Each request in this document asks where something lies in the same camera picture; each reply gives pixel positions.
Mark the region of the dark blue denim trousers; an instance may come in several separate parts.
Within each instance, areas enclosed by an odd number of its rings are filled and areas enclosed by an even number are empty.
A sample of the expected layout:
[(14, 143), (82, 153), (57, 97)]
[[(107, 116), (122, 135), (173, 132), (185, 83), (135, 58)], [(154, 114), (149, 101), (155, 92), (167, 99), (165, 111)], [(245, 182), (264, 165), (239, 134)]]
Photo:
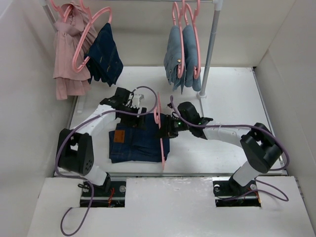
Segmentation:
[(112, 163), (128, 161), (162, 162), (161, 146), (164, 157), (170, 152), (170, 141), (156, 137), (158, 124), (153, 114), (145, 115), (145, 129), (129, 127), (118, 123), (116, 129), (109, 132), (109, 159)]

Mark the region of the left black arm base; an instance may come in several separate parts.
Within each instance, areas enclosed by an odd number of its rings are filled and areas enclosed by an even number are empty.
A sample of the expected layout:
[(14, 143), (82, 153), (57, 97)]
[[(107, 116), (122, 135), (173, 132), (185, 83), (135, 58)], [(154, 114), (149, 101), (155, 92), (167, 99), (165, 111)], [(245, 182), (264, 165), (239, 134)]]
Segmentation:
[[(78, 184), (81, 189), (79, 200), (80, 207), (88, 207), (91, 199), (91, 187), (85, 181)], [(92, 208), (121, 208), (125, 207), (126, 182), (125, 181), (110, 181), (105, 187), (95, 186), (94, 196), (92, 198)]]

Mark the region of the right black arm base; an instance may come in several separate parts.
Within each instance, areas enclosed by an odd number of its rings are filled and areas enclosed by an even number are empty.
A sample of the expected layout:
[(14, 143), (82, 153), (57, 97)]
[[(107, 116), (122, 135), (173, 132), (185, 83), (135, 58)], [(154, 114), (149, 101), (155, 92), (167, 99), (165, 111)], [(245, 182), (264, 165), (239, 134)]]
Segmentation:
[(257, 185), (251, 180), (242, 187), (233, 180), (213, 181), (213, 193), (215, 195), (216, 207), (261, 207)]

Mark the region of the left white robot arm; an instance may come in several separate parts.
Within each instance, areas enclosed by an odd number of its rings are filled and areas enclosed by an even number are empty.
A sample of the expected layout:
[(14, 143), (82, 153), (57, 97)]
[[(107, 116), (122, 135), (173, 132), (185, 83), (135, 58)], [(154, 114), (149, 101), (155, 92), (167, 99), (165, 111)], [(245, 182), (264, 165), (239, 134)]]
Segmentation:
[(145, 118), (139, 116), (147, 111), (140, 107), (142, 99), (143, 94), (118, 87), (114, 96), (103, 99), (78, 129), (63, 129), (57, 146), (57, 167), (91, 182), (98, 195), (107, 195), (111, 188), (111, 179), (107, 172), (94, 164), (92, 136), (117, 118), (126, 126), (144, 125)]

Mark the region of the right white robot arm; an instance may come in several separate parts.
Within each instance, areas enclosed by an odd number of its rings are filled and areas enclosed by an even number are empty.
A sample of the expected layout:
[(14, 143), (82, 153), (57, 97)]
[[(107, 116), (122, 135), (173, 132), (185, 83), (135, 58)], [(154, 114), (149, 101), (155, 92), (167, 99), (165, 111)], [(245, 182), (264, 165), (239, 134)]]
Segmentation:
[(247, 161), (230, 177), (228, 188), (233, 195), (242, 194), (260, 174), (267, 173), (282, 154), (270, 131), (262, 124), (217, 125), (212, 118), (199, 115), (190, 102), (178, 105), (174, 116), (158, 123), (158, 138), (176, 138), (180, 131), (190, 131), (197, 138), (229, 143), (243, 149)]

